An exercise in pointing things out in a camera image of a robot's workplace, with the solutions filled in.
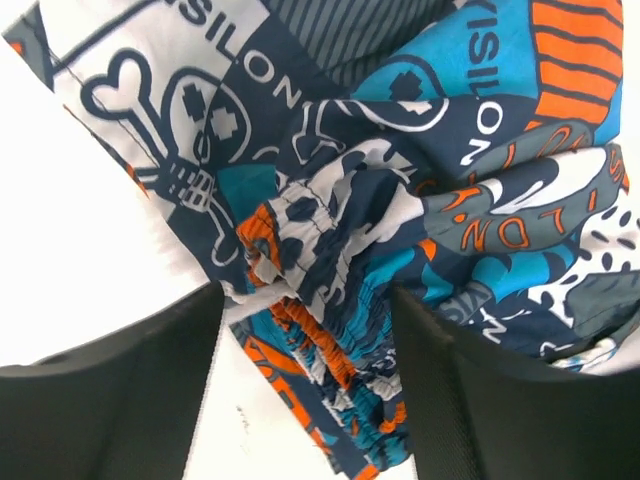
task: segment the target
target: white surface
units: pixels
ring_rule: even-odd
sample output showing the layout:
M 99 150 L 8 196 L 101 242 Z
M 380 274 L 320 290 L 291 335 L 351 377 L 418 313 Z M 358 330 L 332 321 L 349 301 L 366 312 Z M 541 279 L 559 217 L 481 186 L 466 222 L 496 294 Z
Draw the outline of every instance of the white surface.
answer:
M 0 29 L 29 3 L 2 2 Z M 640 4 L 629 0 L 625 9 L 621 143 L 638 194 L 640 58 L 630 46 L 640 45 L 640 28 L 632 28 L 640 27 Z M 31 363 L 144 318 L 205 278 L 144 195 L 4 42 L 0 66 L 0 364 Z M 640 363 L 640 332 L 606 368 L 632 361 Z M 331 478 L 228 331 L 209 391 L 188 480 Z M 406 462 L 382 479 L 412 477 Z

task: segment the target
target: fabric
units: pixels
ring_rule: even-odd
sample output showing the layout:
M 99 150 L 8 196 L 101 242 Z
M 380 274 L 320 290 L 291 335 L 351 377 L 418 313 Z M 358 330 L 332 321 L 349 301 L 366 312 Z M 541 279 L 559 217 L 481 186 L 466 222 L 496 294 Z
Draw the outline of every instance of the fabric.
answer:
M 410 450 L 391 281 L 564 368 L 638 323 L 640 221 L 607 144 L 620 2 L 463 4 L 42 0 L 5 35 L 222 281 L 349 478 Z

